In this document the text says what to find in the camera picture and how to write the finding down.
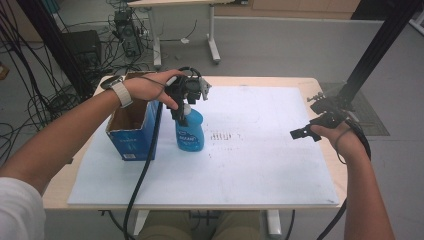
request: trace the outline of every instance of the cardboard box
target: cardboard box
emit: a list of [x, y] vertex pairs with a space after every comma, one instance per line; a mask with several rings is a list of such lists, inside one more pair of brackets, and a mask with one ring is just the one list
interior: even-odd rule
[[[145, 72], [129, 73], [125, 79], [143, 75]], [[152, 142], [158, 101], [134, 99], [126, 108], [117, 109], [111, 116], [106, 133], [125, 161], [145, 161]]]

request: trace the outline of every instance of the table leg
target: table leg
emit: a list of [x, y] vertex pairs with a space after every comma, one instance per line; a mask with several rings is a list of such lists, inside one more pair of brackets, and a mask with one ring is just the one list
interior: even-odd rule
[[212, 59], [215, 63], [219, 63], [221, 61], [221, 57], [219, 56], [218, 48], [216, 47], [215, 38], [214, 38], [214, 29], [215, 29], [215, 6], [213, 4], [209, 5], [209, 34], [206, 34], [209, 42], [209, 47], [212, 53]]
[[424, 28], [423, 26], [421, 26], [421, 24], [423, 24], [424, 22], [424, 11], [418, 16], [418, 18], [414, 21], [414, 20], [409, 20], [409, 23], [415, 28], [417, 29], [421, 34], [424, 35]]
[[278, 210], [266, 210], [266, 219], [268, 222], [268, 234], [271, 237], [281, 237], [280, 212]]
[[147, 215], [149, 215], [149, 210], [139, 210], [137, 212], [137, 219], [135, 220], [134, 235], [143, 229], [144, 223], [146, 222]]
[[147, 15], [149, 17], [150, 22], [150, 34], [153, 40], [153, 66], [156, 69], [160, 69], [162, 67], [162, 58], [160, 53], [160, 41], [159, 37], [156, 35], [155, 29], [155, 17], [153, 14], [153, 8], [145, 8], [147, 10]]

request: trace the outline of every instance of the person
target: person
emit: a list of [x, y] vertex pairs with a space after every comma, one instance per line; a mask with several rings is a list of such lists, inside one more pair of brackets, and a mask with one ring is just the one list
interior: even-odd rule
[[[152, 81], [133, 78], [123, 84], [132, 98], [158, 99], [176, 110], [163, 86], [183, 74], [169, 70], [145, 75]], [[38, 132], [0, 167], [1, 240], [44, 239], [44, 189], [120, 104], [113, 90], [93, 96]]]
[[[171, 109], [177, 109], [177, 103], [163, 89], [164, 84], [177, 75], [183, 73], [178, 70], [150, 73], [145, 75], [150, 80], [133, 78], [124, 81], [124, 85], [132, 98], [158, 99]], [[41, 199], [43, 191], [120, 104], [113, 90], [97, 94], [37, 133], [0, 167], [0, 240], [44, 239], [46, 215]], [[356, 135], [344, 123], [336, 129], [312, 126], [311, 130], [328, 138], [347, 164], [345, 239], [394, 239], [372, 165]], [[155, 227], [166, 225], [166, 216], [160, 214], [170, 213], [149, 214], [140, 239], [154, 237], [154, 232], [163, 229]], [[246, 231], [251, 233], [250, 239], [259, 239], [258, 211], [226, 212], [222, 216], [219, 220], [222, 227], [216, 231], [221, 239], [236, 239], [229, 236]], [[180, 223], [185, 221], [178, 217], [175, 219], [179, 219]], [[185, 232], [188, 233], [188, 230], [183, 229], [182, 233]], [[168, 239], [175, 239], [171, 230], [169, 234]]]
[[[335, 129], [313, 125], [311, 130], [326, 137], [346, 161], [348, 171], [347, 211], [344, 239], [395, 239], [371, 161], [365, 147], [346, 123]], [[260, 239], [259, 211], [230, 211], [217, 222], [213, 240]], [[153, 211], [138, 240], [190, 240], [186, 212]]]
[[335, 129], [311, 126], [343, 156], [347, 167], [347, 205], [344, 238], [395, 239], [383, 198], [365, 147], [346, 123]]

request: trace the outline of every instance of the hand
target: hand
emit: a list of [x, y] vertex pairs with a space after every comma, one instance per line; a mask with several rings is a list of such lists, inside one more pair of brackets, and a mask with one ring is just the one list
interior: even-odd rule
[[344, 122], [335, 129], [312, 125], [311, 130], [320, 136], [328, 138], [333, 148], [336, 149], [345, 160], [351, 159], [362, 153], [366, 154], [361, 141], [353, 130]]
[[173, 76], [184, 75], [178, 70], [169, 70], [160, 73], [148, 73], [140, 78], [131, 78], [124, 81], [131, 97], [146, 101], [159, 100], [171, 109], [178, 109], [178, 104], [165, 93], [166, 82]]

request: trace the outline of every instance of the bottle label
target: bottle label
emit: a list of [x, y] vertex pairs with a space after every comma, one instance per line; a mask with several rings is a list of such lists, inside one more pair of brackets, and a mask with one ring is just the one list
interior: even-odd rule
[[185, 145], [199, 144], [199, 139], [196, 136], [182, 130], [178, 130], [177, 133], [178, 133], [178, 141], [180, 143], [183, 143]]

